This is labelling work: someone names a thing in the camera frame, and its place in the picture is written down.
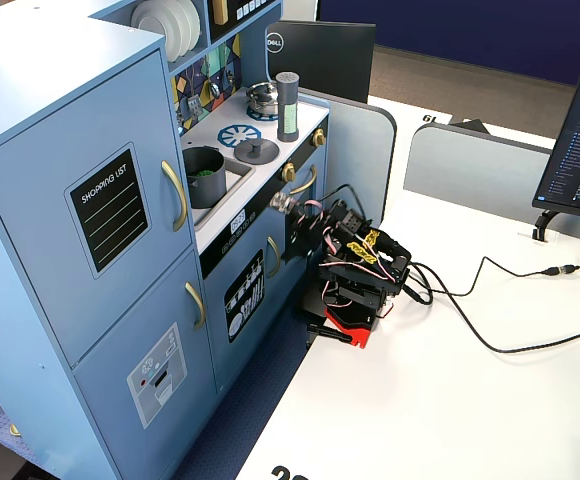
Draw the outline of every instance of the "chalkboard label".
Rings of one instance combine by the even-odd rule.
[[[263,272],[263,250],[259,250],[224,296],[230,343],[237,338],[263,301],[265,294]]]
[[[148,228],[130,149],[72,190],[70,197],[97,272]]]

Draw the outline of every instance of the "oven window sticker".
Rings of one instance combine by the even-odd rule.
[[[263,250],[259,250],[228,288],[224,301],[228,340],[232,343],[257,310],[265,295]]]

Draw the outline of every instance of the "patterned wallpaper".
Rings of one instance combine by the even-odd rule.
[[[217,99],[210,93],[211,81],[216,83],[221,91]],[[239,88],[241,88],[241,44],[237,34],[172,79],[175,108],[184,133],[207,117]],[[203,107],[198,118],[193,118],[187,104],[187,99],[194,94],[199,95]]]

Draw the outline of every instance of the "desk surface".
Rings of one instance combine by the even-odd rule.
[[[454,291],[483,255],[519,273],[579,262],[578,239],[541,245],[529,225],[391,194],[382,228]],[[394,303],[365,350],[315,341],[239,479],[272,478],[277,465],[310,480],[580,479],[580,341],[497,355],[443,296]],[[486,267],[460,304],[497,347],[560,339],[580,332],[580,271],[514,279]]]

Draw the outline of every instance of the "blue wall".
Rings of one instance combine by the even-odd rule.
[[[375,23],[377,44],[576,84],[580,0],[321,0],[321,20]]]

